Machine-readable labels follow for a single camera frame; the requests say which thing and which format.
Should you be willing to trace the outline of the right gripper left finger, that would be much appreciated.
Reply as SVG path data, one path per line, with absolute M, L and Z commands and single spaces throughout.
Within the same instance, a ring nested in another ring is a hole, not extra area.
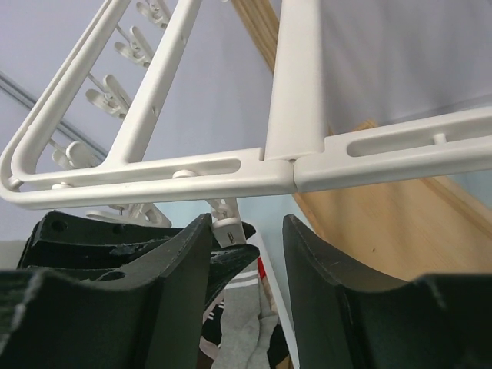
M 113 269 L 1 273 L 3 368 L 193 368 L 211 256 L 202 226 Z

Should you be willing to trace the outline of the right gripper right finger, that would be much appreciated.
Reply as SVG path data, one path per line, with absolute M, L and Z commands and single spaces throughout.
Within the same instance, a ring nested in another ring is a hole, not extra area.
M 302 368 L 489 368 L 491 276 L 403 281 L 283 220 L 291 313 Z

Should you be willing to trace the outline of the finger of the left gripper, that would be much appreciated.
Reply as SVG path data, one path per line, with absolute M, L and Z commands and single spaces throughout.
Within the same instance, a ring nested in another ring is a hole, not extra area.
M 245 265 L 256 259 L 256 247 L 251 244 L 220 248 L 212 234 L 210 214 L 199 215 L 183 228 L 154 228 L 113 224 L 50 211 L 34 226 L 18 268 L 119 268 L 173 238 L 188 240 L 200 226 L 205 230 L 205 243 L 211 245 L 212 262 L 218 260 L 221 252 L 231 254 L 226 261 Z
M 225 286 L 259 256 L 260 251 L 254 245 L 237 245 L 212 251 L 204 306 L 209 308 Z

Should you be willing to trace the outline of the grey socks pair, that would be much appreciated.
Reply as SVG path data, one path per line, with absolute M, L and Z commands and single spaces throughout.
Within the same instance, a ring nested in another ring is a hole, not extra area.
M 261 283 L 258 265 L 251 263 L 225 286 L 215 316 L 207 322 L 220 324 L 220 344 L 207 352 L 214 354 L 213 368 L 269 368 L 268 349 L 278 325 L 278 315 Z

